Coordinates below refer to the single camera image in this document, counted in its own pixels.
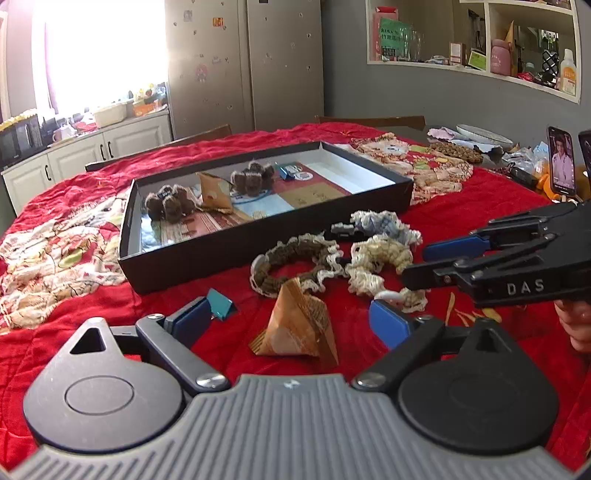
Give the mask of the person's right hand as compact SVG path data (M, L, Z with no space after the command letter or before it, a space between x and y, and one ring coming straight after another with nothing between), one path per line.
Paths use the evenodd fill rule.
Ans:
M586 301L558 300L554 302L560 324L570 338L573 348L589 354L591 350L591 305Z

